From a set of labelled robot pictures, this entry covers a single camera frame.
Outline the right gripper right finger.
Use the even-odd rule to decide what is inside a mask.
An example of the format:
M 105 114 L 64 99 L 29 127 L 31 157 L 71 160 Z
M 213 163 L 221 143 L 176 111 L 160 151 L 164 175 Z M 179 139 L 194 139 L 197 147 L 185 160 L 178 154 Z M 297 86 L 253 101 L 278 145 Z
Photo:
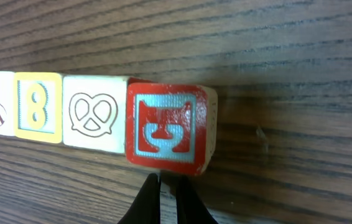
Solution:
M 185 176 L 178 182 L 176 201 L 178 224 L 218 224 Z

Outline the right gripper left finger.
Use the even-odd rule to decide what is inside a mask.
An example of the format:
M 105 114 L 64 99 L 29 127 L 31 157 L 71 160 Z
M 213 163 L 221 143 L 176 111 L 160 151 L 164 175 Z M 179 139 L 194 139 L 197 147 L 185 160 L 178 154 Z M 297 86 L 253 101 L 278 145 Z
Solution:
M 149 174 L 118 224 L 160 224 L 160 177 Z

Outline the red letter wooden block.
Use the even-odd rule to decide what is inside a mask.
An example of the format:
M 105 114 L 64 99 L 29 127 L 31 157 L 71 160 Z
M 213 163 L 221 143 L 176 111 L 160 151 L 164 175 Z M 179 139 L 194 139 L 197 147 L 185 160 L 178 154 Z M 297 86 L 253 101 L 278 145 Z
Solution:
M 201 85 L 133 83 L 127 89 L 129 162 L 197 176 L 215 151 L 217 92 Z

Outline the white wooden block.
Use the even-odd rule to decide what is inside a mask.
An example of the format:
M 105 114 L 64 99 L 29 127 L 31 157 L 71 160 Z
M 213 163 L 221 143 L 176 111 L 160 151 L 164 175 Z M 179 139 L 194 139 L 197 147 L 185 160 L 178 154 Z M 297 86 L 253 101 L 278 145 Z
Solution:
M 63 78 L 63 143 L 71 147 L 123 154 L 127 88 L 141 78 L 67 75 Z

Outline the letter L wooden block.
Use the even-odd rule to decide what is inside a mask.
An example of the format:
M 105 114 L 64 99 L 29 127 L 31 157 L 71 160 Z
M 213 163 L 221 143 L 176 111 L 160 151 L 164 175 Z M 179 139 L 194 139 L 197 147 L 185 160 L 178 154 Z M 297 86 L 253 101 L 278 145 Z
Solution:
M 14 134 L 21 139 L 62 141 L 63 75 L 54 72 L 14 74 Z

